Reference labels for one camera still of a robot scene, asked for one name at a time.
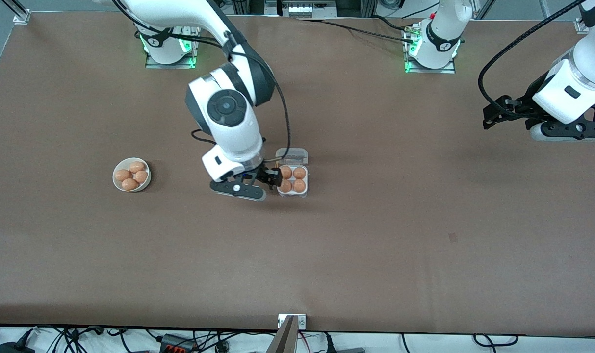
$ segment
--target electrical cable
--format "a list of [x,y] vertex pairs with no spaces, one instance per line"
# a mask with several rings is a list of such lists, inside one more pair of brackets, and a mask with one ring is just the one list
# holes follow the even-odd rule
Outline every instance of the electrical cable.
[[[487,342],[489,344],[484,344],[478,341],[478,336],[483,336]],[[477,345],[481,346],[481,347],[485,347],[485,348],[491,348],[493,353],[497,353],[497,351],[495,350],[495,347],[510,347],[513,346],[514,344],[516,344],[519,341],[519,336],[518,335],[513,335],[511,337],[515,337],[515,339],[511,342],[506,342],[506,343],[494,343],[492,341],[492,339],[490,339],[490,337],[488,335],[485,335],[483,333],[475,333],[474,335],[472,335],[472,339],[474,340],[474,343],[476,343]]]
[[121,333],[121,343],[123,344],[123,347],[125,347],[125,351],[127,351],[127,353],[133,353],[131,351],[131,349],[129,349],[129,347],[127,347],[127,343],[125,342],[125,338],[123,337],[123,334]]
[[416,11],[414,13],[407,14],[407,16],[400,17],[400,19],[409,18],[410,16],[413,16],[414,14],[423,13],[423,11],[428,11],[429,9],[432,9],[432,7],[435,7],[437,5],[439,5],[439,2],[437,2],[436,4],[430,5],[429,7],[426,7],[425,9],[421,9],[420,11]]
[[515,47],[517,44],[522,42],[524,39],[526,39],[531,34],[537,32],[540,28],[544,27],[548,23],[550,23],[553,20],[557,19],[558,17],[562,16],[563,14],[570,11],[571,9],[574,9],[574,7],[577,7],[578,5],[582,4],[584,1],[585,0],[576,0],[573,3],[569,4],[568,6],[560,9],[556,13],[552,14],[550,17],[544,19],[542,22],[539,22],[535,26],[531,27],[531,29],[529,29],[528,31],[524,32],[521,36],[516,38],[513,42],[511,42],[504,49],[502,49],[498,54],[495,54],[495,56],[487,63],[487,65],[485,65],[485,67],[483,67],[483,69],[481,70],[481,73],[478,75],[478,89],[481,90],[481,94],[483,94],[483,97],[490,103],[490,105],[492,105],[494,108],[499,110],[502,114],[506,114],[508,116],[513,116],[513,117],[517,117],[517,118],[530,118],[530,116],[528,114],[519,114],[519,113],[508,111],[508,110],[504,109],[504,107],[499,105],[497,102],[495,102],[495,100],[493,98],[491,98],[490,95],[485,90],[484,83],[483,83],[485,74],[490,69],[490,67],[492,67],[495,64],[495,62],[497,62],[497,60],[499,58],[501,58],[504,54],[506,54],[506,52],[513,49],[513,47]]
[[214,142],[214,141],[212,141],[210,139],[199,138],[199,137],[197,137],[195,135],[197,132],[202,132],[202,131],[203,130],[201,130],[201,129],[193,130],[193,131],[190,132],[190,136],[192,136],[192,138],[196,139],[197,141],[212,143],[213,145],[216,145],[217,144],[216,142]]
[[402,343],[404,344],[404,349],[407,351],[407,353],[411,353],[409,346],[407,346],[407,339],[404,337],[404,333],[401,333],[400,335],[402,335]]
[[262,67],[265,71],[267,71],[269,73],[269,76],[271,76],[271,79],[273,80],[273,85],[275,85],[275,89],[278,90],[278,94],[280,95],[280,100],[282,100],[282,107],[284,109],[284,119],[286,120],[286,150],[284,150],[284,154],[282,154],[281,157],[266,159],[264,161],[264,163],[270,163],[270,162],[279,161],[280,159],[284,159],[284,157],[286,157],[286,155],[288,154],[288,150],[291,148],[291,122],[288,118],[288,108],[286,107],[286,99],[284,99],[284,94],[282,93],[282,89],[280,88],[278,81],[275,79],[275,76],[273,76],[273,72],[271,71],[271,69],[269,69],[268,65],[266,65],[266,63],[264,63],[260,59],[256,58],[255,56],[243,54],[243,53],[236,53],[234,51],[232,51],[231,54],[237,55],[237,56],[244,56],[250,60],[257,62],[260,65],[260,67]]
[[156,340],[158,339],[158,336],[155,336],[155,335],[153,335],[153,333],[151,333],[151,332],[150,332],[149,330],[147,330],[146,328],[145,328],[145,331],[146,331],[146,333],[147,333],[149,336],[153,337],[153,338],[154,338],[154,339],[156,339]]
[[337,353],[335,344],[333,343],[333,338],[331,337],[330,333],[324,332],[326,335],[326,340],[328,342],[328,349],[326,353]]
[[228,340],[228,339],[230,339],[230,338],[232,338],[234,336],[240,335],[240,334],[241,334],[240,332],[233,333],[232,335],[227,336],[225,339],[221,339],[221,340],[217,341],[216,343],[210,344],[210,346],[204,347],[203,349],[199,350],[198,352],[201,353],[203,351],[207,351],[208,349],[210,349],[212,347],[215,347],[220,342],[225,342],[226,340]]
[[341,25],[339,23],[326,22],[326,21],[321,21],[321,23],[326,23],[327,25],[332,25],[332,26],[337,26],[337,27],[341,27],[341,28],[344,28],[344,29],[349,29],[350,31],[356,31],[356,32],[360,32],[360,33],[369,34],[370,36],[377,36],[377,37],[380,37],[380,38],[385,38],[385,39],[390,39],[390,40],[396,40],[396,41],[405,42],[405,43],[413,43],[413,41],[410,40],[410,39],[405,39],[405,38],[400,38],[400,37],[394,37],[394,36],[387,36],[385,34],[374,33],[374,32],[370,32],[370,31],[365,31],[364,29],[358,29],[358,28],[354,28],[354,27],[350,27],[350,26],[346,26],[346,25]]
[[377,18],[379,20],[382,20],[382,22],[384,22],[385,24],[387,24],[387,26],[393,28],[393,29],[397,29],[398,31],[403,31],[404,30],[404,26],[396,26],[393,23],[389,22],[389,20],[387,20],[386,18],[380,16],[379,14],[374,14],[374,16],[372,16],[372,18]]
[[[125,6],[123,6],[123,4],[120,2],[120,0],[112,0],[112,3],[114,4],[114,6],[116,6],[116,8],[119,9],[119,11],[121,11],[125,17],[129,18],[132,22],[134,22],[135,24],[137,24],[140,27],[143,27],[144,29],[147,29],[149,31],[153,31],[156,33],[163,33],[164,31],[160,31],[159,29],[155,29],[154,27],[151,26],[147,26],[144,23],[140,22],[140,20],[134,18],[134,16],[132,16],[129,11],[127,10],[127,8]],[[178,39],[182,39],[182,40],[191,40],[194,42],[200,42],[200,43],[204,43],[201,42],[201,40],[208,40],[208,41],[212,41],[212,42],[217,42],[217,40],[215,38],[212,37],[202,37],[202,36],[187,36],[184,34],[173,34],[173,33],[167,33],[170,37],[172,38],[178,38]]]
[[214,353],[219,353],[219,342],[221,342],[221,333],[217,331],[217,345],[214,346]]
[[306,341],[306,337],[304,337],[304,334],[300,331],[300,336],[302,336],[302,339],[304,340],[304,346],[306,346],[306,350],[308,351],[308,353],[312,353],[310,351],[310,347],[308,346],[308,341]]
[[49,353],[49,349],[51,349],[51,347],[53,347],[53,352],[55,353],[55,350],[57,349],[57,345],[60,343],[60,341],[62,340],[62,336],[64,335],[64,333],[59,333],[57,335],[57,337],[55,339],[53,339],[53,342],[51,342],[51,345],[49,346],[49,348],[47,349],[47,351],[45,353]]

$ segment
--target power adapter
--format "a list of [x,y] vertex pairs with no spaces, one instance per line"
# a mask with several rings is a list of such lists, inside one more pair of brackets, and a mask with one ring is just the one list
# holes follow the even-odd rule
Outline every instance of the power adapter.
[[6,342],[1,344],[0,353],[35,353],[35,351],[29,347],[21,347],[16,342]]
[[0,353],[35,353],[35,350],[26,346],[26,340],[29,338],[29,334],[33,329],[25,332],[18,342],[6,342],[1,344]]

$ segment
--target black cable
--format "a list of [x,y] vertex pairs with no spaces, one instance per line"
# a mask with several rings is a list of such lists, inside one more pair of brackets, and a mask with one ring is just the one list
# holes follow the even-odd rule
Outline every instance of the black cable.
[[435,7],[437,5],[439,5],[438,2],[436,4],[430,5],[429,7],[426,7],[425,9],[421,9],[420,11],[416,11],[414,13],[407,14],[407,16],[400,17],[400,19],[402,19],[402,18],[409,18],[410,16],[413,16],[414,14],[423,13],[423,11],[428,11],[429,9],[432,9],[432,7]]
[[404,333],[401,333],[400,335],[402,335],[402,343],[404,344],[404,349],[407,351],[407,353],[411,353],[409,346],[407,346],[407,339],[404,337]]
[[123,344],[123,347],[125,347],[125,351],[127,351],[127,353],[133,353],[131,351],[131,349],[129,349],[129,347],[127,347],[127,343],[125,342],[125,338],[123,338],[123,334],[120,334],[121,336],[121,343]]
[[201,342],[201,344],[197,344],[197,350],[200,351],[202,349],[206,348],[206,344],[208,344],[208,342],[212,341],[213,339],[216,339],[217,334],[215,333],[214,335],[212,335],[212,337],[210,337],[212,335],[212,332],[209,332],[208,335],[205,335],[203,338],[205,338],[206,340],[204,342]]
[[219,342],[221,342],[221,333],[217,331],[217,344],[214,346],[214,353],[219,353]]
[[335,344],[333,343],[333,338],[330,336],[330,333],[324,332],[324,335],[326,335],[326,340],[328,342],[328,349],[326,353],[337,353]]
[[288,150],[291,148],[291,122],[288,118],[288,108],[286,107],[286,100],[284,99],[284,94],[282,93],[282,89],[280,88],[278,81],[275,79],[275,76],[273,76],[273,72],[271,71],[271,69],[269,69],[268,65],[266,65],[266,63],[264,63],[262,60],[256,58],[255,56],[243,53],[235,53],[234,51],[232,51],[231,54],[244,56],[250,60],[257,62],[260,65],[260,67],[262,67],[265,71],[269,73],[269,76],[273,80],[273,85],[275,85],[275,89],[278,90],[280,100],[282,100],[282,107],[284,108],[284,119],[286,120],[286,150],[284,150],[284,154],[282,154],[282,157],[266,160],[266,162],[284,159],[284,157],[286,157],[286,155],[288,154]]
[[558,17],[562,16],[563,14],[565,14],[568,11],[570,11],[571,9],[574,9],[574,7],[577,7],[578,5],[580,5],[584,1],[585,0],[576,0],[573,3],[569,4],[568,6],[560,9],[556,13],[552,14],[550,17],[546,18],[542,22],[539,22],[538,24],[536,24],[535,26],[533,26],[531,29],[529,29],[528,31],[524,32],[521,36],[519,36],[518,38],[516,38],[509,45],[507,45],[498,54],[495,54],[495,56],[490,60],[490,62],[488,62],[487,65],[485,65],[485,67],[483,67],[483,69],[481,70],[481,73],[478,75],[478,89],[481,90],[481,94],[483,94],[483,97],[490,103],[490,105],[492,105],[494,108],[496,108],[497,110],[499,110],[502,114],[506,114],[506,115],[509,115],[509,116],[517,117],[517,118],[530,118],[530,116],[528,116],[527,114],[519,114],[519,113],[515,113],[515,112],[510,112],[510,111],[504,109],[504,107],[502,107],[501,105],[499,105],[497,102],[495,102],[495,100],[492,99],[490,97],[490,95],[487,93],[487,91],[485,90],[484,83],[483,83],[483,80],[485,78],[485,74],[487,73],[488,69],[490,69],[490,67],[492,67],[495,64],[495,62],[497,62],[497,60],[499,58],[501,58],[504,54],[506,54],[506,52],[508,52],[509,50],[511,50],[513,47],[515,47],[517,44],[519,44],[520,42],[522,42],[524,39],[526,39],[531,34],[537,32],[540,28],[544,27],[548,23],[550,23],[553,20],[557,19]]
[[55,353],[55,351],[57,350],[57,345],[60,344],[60,341],[62,340],[63,336],[64,336],[64,333],[60,333],[59,335],[57,335],[57,339],[54,339],[53,342],[51,342],[51,346],[53,346],[53,343],[55,343],[55,346],[53,346],[52,353]]
[[26,346],[26,342],[29,339],[29,335],[31,335],[33,329],[29,328],[28,331],[26,331],[19,340],[16,341],[15,346],[19,349],[22,350],[23,348],[25,348]]
[[196,139],[197,141],[212,143],[213,145],[216,145],[217,144],[216,142],[214,142],[214,141],[212,141],[210,139],[199,138],[199,137],[197,137],[195,135],[197,132],[201,132],[201,131],[203,131],[203,130],[201,130],[201,129],[193,130],[193,131],[190,132],[190,136],[192,136],[192,138]]
[[[484,344],[478,341],[478,336],[483,336],[487,342],[489,344]],[[495,351],[495,347],[510,347],[513,346],[514,344],[516,344],[519,341],[519,336],[518,335],[513,335],[511,337],[515,337],[515,339],[511,342],[506,342],[506,343],[494,343],[492,341],[492,339],[490,339],[489,336],[483,334],[483,333],[475,333],[474,335],[472,335],[472,339],[474,340],[474,343],[476,343],[477,345],[481,346],[481,347],[485,347],[485,348],[491,348],[493,353],[497,353],[497,351]]]
[[147,330],[146,328],[145,328],[145,331],[146,331],[146,332],[149,334],[149,336],[153,337],[155,340],[157,340],[157,339],[158,339],[158,336],[155,336],[155,335],[153,335],[153,333],[151,333],[151,332],[150,332],[149,330]]
[[370,31],[365,31],[364,29],[358,29],[358,28],[354,28],[354,27],[350,27],[350,26],[346,26],[346,25],[341,25],[341,24],[334,23],[334,22],[322,21],[322,23],[326,23],[327,25],[341,27],[341,28],[344,28],[344,29],[349,29],[350,31],[357,31],[357,32],[360,32],[360,33],[369,34],[371,36],[377,36],[377,37],[380,37],[380,38],[385,38],[385,39],[390,39],[390,40],[397,40],[399,42],[405,42],[405,43],[413,43],[413,41],[410,40],[410,39],[405,39],[405,38],[400,38],[400,37],[394,37],[394,36],[387,36],[385,34],[374,33],[374,32],[370,32]]
[[[123,4],[119,0],[112,0],[112,3],[114,4],[114,6],[116,6],[116,8],[119,11],[121,11],[125,15],[125,17],[129,18],[132,22],[134,22],[138,26],[143,27],[144,29],[147,29],[149,31],[156,32],[156,33],[162,32],[159,29],[155,29],[154,27],[147,26],[144,23],[140,22],[139,20],[136,20],[136,18],[134,18],[131,14],[129,14],[129,12],[127,11],[127,8],[125,6],[123,6]],[[168,34],[172,38],[178,38],[181,40],[191,40],[191,41],[200,42],[200,43],[205,43],[205,42],[202,42],[202,40],[207,40],[207,41],[214,42],[214,43],[217,42],[215,38],[211,38],[211,37],[187,36],[184,34],[173,34],[173,33],[168,33]]]
[[216,343],[210,344],[210,346],[204,347],[203,349],[199,350],[198,352],[201,353],[203,351],[207,351],[208,349],[215,347],[217,344],[219,344],[221,342],[225,342],[226,340],[229,340],[230,338],[232,338],[234,336],[238,336],[240,334],[241,334],[240,332],[233,333],[232,335],[227,336],[225,339],[219,340]]
[[380,16],[379,14],[374,14],[374,16],[371,16],[372,18],[377,18],[379,20],[381,20],[382,22],[384,22],[387,26],[393,28],[393,29],[397,29],[398,31],[403,31],[404,30],[404,26],[402,27],[398,27],[396,25],[394,25],[393,23],[389,22],[389,20],[387,20],[386,18]]

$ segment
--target metal bracket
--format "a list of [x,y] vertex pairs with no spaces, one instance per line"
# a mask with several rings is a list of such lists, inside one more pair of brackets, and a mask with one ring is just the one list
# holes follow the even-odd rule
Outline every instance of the metal bracket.
[[304,331],[306,330],[306,314],[278,314],[278,328],[284,324],[286,317],[288,316],[295,316],[298,319],[299,330]]
[[589,27],[585,25],[585,22],[582,18],[577,18],[576,20],[574,20],[574,28],[576,29],[576,33],[578,34],[589,33]]
[[31,10],[30,9],[26,9],[26,15],[24,18],[19,18],[19,16],[14,16],[12,22],[15,25],[26,25],[29,20],[31,20]]
[[1,0],[16,16],[12,22],[15,25],[26,25],[31,17],[31,10],[26,9],[18,0]]
[[266,353],[295,353],[297,332],[299,331],[299,317],[284,314],[282,325],[275,334]]

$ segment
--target metal mounting plate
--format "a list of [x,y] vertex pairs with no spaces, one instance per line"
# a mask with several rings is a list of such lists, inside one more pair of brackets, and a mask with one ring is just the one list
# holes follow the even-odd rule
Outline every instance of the metal mounting plate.
[[282,326],[284,319],[286,319],[286,317],[289,315],[297,316],[297,318],[299,319],[300,331],[306,330],[306,314],[278,314],[278,328]]

